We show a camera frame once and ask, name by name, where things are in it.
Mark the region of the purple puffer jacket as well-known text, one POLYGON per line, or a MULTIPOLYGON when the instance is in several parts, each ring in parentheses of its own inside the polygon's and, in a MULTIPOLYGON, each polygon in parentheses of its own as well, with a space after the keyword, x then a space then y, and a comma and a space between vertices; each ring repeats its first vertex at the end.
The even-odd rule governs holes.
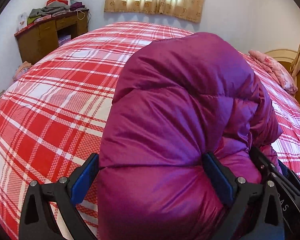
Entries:
POLYGON ((97 176, 101 239, 209 239, 225 209, 205 174, 212 152, 259 183, 249 157, 282 134, 271 99, 219 36, 154 41, 126 62, 103 132, 97 176))

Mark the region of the pink clothes heap on floor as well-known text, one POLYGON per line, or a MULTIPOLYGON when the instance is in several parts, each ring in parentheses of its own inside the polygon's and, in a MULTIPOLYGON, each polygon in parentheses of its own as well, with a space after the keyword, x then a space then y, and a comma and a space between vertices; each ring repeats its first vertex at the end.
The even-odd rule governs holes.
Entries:
POLYGON ((14 76, 12 77, 13 82, 17 81, 18 79, 20 79, 20 77, 22 75, 24 75, 26 72, 29 71, 29 69, 32 67, 32 64, 24 61, 15 71, 14 76))

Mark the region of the grey folded clothes pile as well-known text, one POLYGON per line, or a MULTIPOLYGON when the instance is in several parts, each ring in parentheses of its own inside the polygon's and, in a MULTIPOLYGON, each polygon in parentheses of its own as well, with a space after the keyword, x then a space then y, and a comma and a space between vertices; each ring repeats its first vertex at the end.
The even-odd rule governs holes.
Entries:
POLYGON ((70 6, 59 1, 54 1, 45 7, 32 9, 28 17, 29 22, 33 22, 39 17, 44 17, 47 15, 57 16, 59 14, 64 14, 70 12, 70 6))

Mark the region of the purple folded clothes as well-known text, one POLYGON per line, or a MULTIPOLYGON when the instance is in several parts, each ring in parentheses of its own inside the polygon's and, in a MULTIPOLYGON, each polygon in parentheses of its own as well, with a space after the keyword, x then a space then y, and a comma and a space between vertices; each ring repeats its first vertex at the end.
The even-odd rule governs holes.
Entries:
POLYGON ((70 10, 75 11, 75 10, 83 10, 85 9, 85 5, 82 2, 75 2, 72 5, 70 5, 70 10))

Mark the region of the red plaid bed cover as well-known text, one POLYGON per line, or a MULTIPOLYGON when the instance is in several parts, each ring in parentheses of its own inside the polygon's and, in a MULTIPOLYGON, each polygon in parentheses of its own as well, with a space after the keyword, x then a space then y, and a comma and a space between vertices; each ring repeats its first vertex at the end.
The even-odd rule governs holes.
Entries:
MULTIPOLYGON (((31 181, 49 184, 69 177, 92 153, 99 155, 100 172, 103 132, 129 58, 154 41, 193 34, 150 23, 110 24, 51 52, 6 90, 0 98, 0 225, 10 239, 19 239, 31 181)), ((249 55, 239 53, 267 90, 282 129, 271 145, 277 161, 300 178, 300 106, 249 55)), ((101 239, 97 176, 76 209, 101 239)), ((73 239, 57 204, 50 206, 64 239, 73 239)))

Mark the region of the pink floral pillow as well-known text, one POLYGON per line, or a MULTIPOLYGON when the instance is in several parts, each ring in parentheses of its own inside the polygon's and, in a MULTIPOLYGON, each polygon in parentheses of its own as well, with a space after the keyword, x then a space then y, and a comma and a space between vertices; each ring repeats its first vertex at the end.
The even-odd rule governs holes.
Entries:
POLYGON ((286 92, 291 95, 297 93, 298 88, 292 76, 282 64, 258 50, 250 50, 248 53, 286 92))

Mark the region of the wooden headboard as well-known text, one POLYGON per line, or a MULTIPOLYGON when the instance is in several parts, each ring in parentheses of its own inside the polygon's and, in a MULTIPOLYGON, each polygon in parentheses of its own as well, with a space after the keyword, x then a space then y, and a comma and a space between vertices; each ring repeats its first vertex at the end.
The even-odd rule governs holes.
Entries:
POLYGON ((292 76, 298 91, 295 94, 296 100, 300 103, 300 44, 297 51, 291 49, 275 49, 266 52, 276 61, 281 63, 292 76))

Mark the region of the brown wooden desk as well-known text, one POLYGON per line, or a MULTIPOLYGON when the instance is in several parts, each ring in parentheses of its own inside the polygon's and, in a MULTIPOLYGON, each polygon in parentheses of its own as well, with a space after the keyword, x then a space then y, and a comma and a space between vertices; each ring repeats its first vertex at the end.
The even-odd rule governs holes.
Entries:
POLYGON ((89 9, 76 10, 32 23, 15 33, 21 60, 37 63, 59 47, 59 40, 70 40, 88 32, 89 9))

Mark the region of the boxes in desk shelf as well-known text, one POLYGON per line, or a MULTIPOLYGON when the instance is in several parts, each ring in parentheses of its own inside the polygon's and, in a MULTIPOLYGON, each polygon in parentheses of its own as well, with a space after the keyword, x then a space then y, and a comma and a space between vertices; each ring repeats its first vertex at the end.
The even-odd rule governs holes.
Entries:
POLYGON ((62 46, 63 44, 71 41, 71 35, 62 35, 58 37, 58 45, 62 46))

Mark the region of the white card box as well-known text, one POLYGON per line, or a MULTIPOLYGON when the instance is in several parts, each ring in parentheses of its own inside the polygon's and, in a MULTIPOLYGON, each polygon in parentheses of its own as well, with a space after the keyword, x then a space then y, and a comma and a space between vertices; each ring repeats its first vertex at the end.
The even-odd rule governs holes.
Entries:
POLYGON ((27 27, 27 14, 22 13, 18 16, 18 30, 20 31, 25 27, 27 27))

